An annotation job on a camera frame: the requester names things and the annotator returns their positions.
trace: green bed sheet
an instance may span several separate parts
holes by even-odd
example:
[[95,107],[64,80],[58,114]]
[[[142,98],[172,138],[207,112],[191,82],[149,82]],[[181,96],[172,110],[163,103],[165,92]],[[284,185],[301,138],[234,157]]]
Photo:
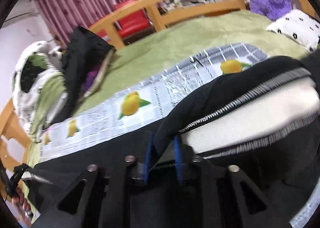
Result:
[[[259,47],[270,56],[300,58],[307,50],[291,39],[265,31],[271,21],[247,10],[222,16],[197,18],[154,33],[117,52],[100,90],[76,110],[88,110],[128,86],[173,66],[185,58],[214,46],[247,43]],[[28,165],[39,162],[40,144],[29,148]]]

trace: yellow lemon print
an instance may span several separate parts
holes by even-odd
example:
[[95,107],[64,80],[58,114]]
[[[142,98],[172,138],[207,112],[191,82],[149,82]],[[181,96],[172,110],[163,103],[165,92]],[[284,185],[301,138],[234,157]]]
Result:
[[49,132],[47,131],[44,134],[44,144],[47,145],[49,142],[51,142],[50,137],[49,137]]
[[121,105],[121,115],[119,119],[121,119],[123,116],[130,116],[132,114],[135,114],[140,107],[148,104],[150,104],[150,102],[140,99],[137,91],[133,91],[130,94],[127,94]]
[[69,122],[69,127],[68,127],[68,137],[73,137],[75,133],[79,132],[80,130],[77,128],[77,120],[72,119]]
[[239,72],[242,72],[243,68],[247,66],[251,67],[250,64],[241,63],[238,60],[228,60],[220,64],[220,69],[223,74],[239,73]]

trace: crumpled quilt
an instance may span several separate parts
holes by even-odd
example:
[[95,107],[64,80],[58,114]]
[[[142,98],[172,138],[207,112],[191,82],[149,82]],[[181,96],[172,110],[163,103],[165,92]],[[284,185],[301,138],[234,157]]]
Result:
[[64,76],[48,59],[50,45],[29,45],[19,58],[13,77],[12,100],[20,124],[32,142],[65,104]]

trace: human hand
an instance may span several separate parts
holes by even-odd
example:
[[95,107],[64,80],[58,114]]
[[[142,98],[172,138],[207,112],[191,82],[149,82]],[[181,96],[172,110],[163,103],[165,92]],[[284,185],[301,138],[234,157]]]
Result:
[[19,214],[19,220],[28,228],[31,227],[31,220],[26,216],[25,212],[31,210],[31,206],[28,204],[27,199],[24,197],[24,193],[20,188],[16,188],[16,192],[19,197],[12,197],[11,203]]

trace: red chair backrest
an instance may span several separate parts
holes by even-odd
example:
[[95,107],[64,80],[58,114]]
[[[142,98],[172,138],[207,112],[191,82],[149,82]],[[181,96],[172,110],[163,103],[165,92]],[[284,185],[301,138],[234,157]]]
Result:
[[[115,4],[113,7],[115,10],[122,8],[125,5],[128,5],[132,2],[135,2],[136,0],[125,0],[121,3]],[[122,19],[120,19],[118,22],[121,26],[121,28],[126,28],[128,26],[130,26],[130,24],[135,23],[137,20],[141,20],[141,19],[147,19],[146,16],[144,15],[142,10],[138,10]]]

